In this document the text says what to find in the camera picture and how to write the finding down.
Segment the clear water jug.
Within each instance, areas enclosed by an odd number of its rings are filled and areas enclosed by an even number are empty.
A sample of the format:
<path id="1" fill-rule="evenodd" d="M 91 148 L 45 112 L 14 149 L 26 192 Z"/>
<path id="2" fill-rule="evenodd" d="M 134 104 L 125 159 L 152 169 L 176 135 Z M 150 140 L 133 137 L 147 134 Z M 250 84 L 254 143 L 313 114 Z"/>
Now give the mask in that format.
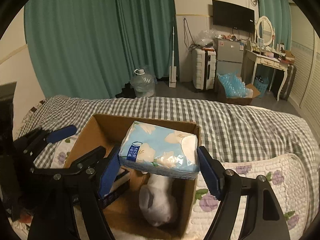
<path id="1" fill-rule="evenodd" d="M 153 97 L 155 95 L 155 79 L 144 69 L 135 69 L 135 76 L 130 80 L 130 85 L 137 98 Z"/>

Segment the dark blue tissue pack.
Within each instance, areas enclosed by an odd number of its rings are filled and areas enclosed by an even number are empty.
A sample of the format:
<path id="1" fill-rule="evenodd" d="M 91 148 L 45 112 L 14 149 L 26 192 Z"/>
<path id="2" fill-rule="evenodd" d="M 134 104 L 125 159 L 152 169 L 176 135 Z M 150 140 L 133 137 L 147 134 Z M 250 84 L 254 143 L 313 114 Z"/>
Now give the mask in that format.
<path id="1" fill-rule="evenodd" d="M 119 169 L 110 191 L 108 193 L 102 193 L 100 205 L 103 209 L 111 205 L 130 188 L 130 177 L 130 170 L 122 167 Z"/>

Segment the blue laundry basket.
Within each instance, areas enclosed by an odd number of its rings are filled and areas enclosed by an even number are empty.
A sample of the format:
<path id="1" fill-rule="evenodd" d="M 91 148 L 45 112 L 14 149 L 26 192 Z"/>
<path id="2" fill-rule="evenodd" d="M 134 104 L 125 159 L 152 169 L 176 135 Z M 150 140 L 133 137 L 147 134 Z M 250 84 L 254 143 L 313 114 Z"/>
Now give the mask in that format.
<path id="1" fill-rule="evenodd" d="M 260 92 L 258 98 L 262 98 L 267 90 L 269 84 L 268 77 L 258 75 L 255 77 L 253 85 Z"/>

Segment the black wall television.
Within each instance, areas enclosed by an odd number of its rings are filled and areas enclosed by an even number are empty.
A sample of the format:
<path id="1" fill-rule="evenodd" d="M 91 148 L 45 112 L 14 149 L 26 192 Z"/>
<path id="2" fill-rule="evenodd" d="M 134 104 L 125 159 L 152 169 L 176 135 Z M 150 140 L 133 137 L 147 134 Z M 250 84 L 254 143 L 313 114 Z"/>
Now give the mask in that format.
<path id="1" fill-rule="evenodd" d="M 254 10 L 237 4 L 212 0 L 213 25 L 229 27 L 248 33 L 255 31 Z"/>

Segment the silver mini fridge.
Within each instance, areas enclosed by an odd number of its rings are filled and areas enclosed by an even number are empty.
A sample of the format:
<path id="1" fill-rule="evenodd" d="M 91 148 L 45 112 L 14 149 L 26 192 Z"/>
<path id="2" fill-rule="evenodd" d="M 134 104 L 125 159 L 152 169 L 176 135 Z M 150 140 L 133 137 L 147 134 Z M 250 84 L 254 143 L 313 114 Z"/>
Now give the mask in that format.
<path id="1" fill-rule="evenodd" d="M 244 46 L 240 42 L 217 38 L 216 73 L 241 75 Z"/>

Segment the white louvered wardrobe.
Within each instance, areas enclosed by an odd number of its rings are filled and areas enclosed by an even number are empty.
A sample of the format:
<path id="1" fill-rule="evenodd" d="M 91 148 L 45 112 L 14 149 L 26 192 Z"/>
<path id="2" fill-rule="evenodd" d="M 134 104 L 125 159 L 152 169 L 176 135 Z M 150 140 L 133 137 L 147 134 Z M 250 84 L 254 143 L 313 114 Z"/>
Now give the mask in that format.
<path id="1" fill-rule="evenodd" d="M 297 68 L 290 99 L 319 137 L 319 36 L 299 9 L 290 3 L 291 52 Z"/>

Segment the light blue tissue pack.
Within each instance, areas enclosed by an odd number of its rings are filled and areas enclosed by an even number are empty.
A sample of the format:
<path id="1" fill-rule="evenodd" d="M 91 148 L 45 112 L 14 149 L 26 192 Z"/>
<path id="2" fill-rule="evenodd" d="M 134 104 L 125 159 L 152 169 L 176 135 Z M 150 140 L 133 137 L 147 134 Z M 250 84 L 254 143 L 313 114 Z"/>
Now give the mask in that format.
<path id="1" fill-rule="evenodd" d="M 165 177 L 194 180 L 200 171 L 197 136 L 134 121 L 119 151 L 122 166 Z"/>

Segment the grey checkered bed sheet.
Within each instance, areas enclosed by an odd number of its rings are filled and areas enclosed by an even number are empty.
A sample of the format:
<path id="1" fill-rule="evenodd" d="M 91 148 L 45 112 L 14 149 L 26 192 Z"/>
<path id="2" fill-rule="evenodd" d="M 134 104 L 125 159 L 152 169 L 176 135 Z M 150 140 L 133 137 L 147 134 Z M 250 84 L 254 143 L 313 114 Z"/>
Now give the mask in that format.
<path id="1" fill-rule="evenodd" d="M 35 105 L 14 138 L 35 128 L 56 130 L 74 125 L 81 131 L 95 114 L 194 122 L 201 143 L 228 163 L 271 159 L 292 153 L 303 163 L 309 183 L 308 221 L 319 209 L 319 146 L 306 121 L 298 116 L 253 106 L 179 98 L 81 99 L 57 95 Z"/>

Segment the white suitcase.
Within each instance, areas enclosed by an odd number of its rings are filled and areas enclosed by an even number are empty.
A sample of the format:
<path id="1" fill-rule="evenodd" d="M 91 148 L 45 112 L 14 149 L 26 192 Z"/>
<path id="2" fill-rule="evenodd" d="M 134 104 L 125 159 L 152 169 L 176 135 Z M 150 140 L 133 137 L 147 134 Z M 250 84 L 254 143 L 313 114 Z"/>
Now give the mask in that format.
<path id="1" fill-rule="evenodd" d="M 194 49 L 192 52 L 193 84 L 197 90 L 214 88 L 216 51 L 213 48 Z"/>

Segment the white oval vanity mirror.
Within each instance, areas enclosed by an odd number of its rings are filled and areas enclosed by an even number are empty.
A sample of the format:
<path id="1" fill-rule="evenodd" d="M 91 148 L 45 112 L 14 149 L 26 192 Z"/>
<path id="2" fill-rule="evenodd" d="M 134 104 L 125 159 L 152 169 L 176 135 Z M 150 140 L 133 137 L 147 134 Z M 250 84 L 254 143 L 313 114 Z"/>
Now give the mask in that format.
<path id="1" fill-rule="evenodd" d="M 255 26 L 255 39 L 258 47 L 274 44 L 274 27 L 267 16 L 261 16 Z"/>

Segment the teal curtain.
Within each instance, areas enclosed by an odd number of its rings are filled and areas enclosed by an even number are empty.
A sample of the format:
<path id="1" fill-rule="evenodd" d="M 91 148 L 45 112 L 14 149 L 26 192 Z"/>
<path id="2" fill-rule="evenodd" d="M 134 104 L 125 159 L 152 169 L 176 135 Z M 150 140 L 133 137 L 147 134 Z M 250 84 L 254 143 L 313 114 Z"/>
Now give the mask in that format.
<path id="1" fill-rule="evenodd" d="M 275 28 L 275 46 L 291 48 L 291 13 L 288 0 L 258 0 L 259 16 L 266 16 Z"/>
<path id="2" fill-rule="evenodd" d="M 168 77 L 174 0 L 29 0 L 25 39 L 46 97 L 109 99 L 135 69 Z"/>

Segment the white upright mop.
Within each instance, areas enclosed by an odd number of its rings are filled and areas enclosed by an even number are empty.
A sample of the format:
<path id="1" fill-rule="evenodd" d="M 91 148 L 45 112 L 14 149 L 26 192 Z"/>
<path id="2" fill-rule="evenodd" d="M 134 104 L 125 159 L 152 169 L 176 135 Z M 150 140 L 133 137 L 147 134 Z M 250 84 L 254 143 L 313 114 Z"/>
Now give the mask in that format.
<path id="1" fill-rule="evenodd" d="M 172 52 L 169 73 L 169 87 L 176 88 L 176 66 L 175 66 L 175 27 L 172 26 Z"/>

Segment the white floral quilted blanket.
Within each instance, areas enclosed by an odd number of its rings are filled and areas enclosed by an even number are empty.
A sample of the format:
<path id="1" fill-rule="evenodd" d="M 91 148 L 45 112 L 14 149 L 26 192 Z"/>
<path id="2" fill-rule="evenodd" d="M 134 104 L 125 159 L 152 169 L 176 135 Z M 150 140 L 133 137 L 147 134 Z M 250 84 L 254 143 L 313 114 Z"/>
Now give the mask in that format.
<path id="1" fill-rule="evenodd" d="M 140 142 L 133 142 L 126 157 L 120 156 L 123 145 L 114 146 L 108 155 L 103 147 L 97 147 L 73 161 L 69 168 L 53 171 L 53 179 L 62 181 L 63 186 L 78 187 L 90 239 L 114 238 L 99 202 L 110 191 L 120 167 L 136 162 L 141 146 Z M 265 176 L 247 178 L 225 169 L 203 146 L 194 153 L 210 194 L 220 202 L 205 239 L 229 239 L 242 196 L 246 196 L 247 202 L 240 239 L 289 239 L 285 216 Z M 139 206 L 151 225 L 161 226 L 172 220 L 176 203 L 171 188 L 170 177 L 161 176 L 158 171 L 152 172 L 147 185 L 142 187 Z"/>

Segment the white grey sock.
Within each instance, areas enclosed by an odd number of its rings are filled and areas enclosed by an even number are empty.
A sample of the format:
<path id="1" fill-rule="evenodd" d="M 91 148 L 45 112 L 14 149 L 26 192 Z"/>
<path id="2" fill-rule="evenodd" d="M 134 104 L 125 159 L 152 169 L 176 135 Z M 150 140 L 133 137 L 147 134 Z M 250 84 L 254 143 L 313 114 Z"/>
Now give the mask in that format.
<path id="1" fill-rule="evenodd" d="M 173 178 L 150 174 L 139 191 L 139 208 L 154 227 L 173 223 L 177 219 L 177 202 L 172 195 Z"/>

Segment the teal curtain left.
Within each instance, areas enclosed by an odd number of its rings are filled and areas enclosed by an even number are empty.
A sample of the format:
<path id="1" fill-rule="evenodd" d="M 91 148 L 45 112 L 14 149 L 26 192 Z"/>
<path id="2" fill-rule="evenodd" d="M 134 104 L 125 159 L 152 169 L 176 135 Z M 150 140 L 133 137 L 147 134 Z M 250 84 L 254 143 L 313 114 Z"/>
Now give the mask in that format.
<path id="1" fill-rule="evenodd" d="M 25 39 L 46 97 L 109 99 L 135 69 L 168 77 L 174 0 L 29 0 Z"/>

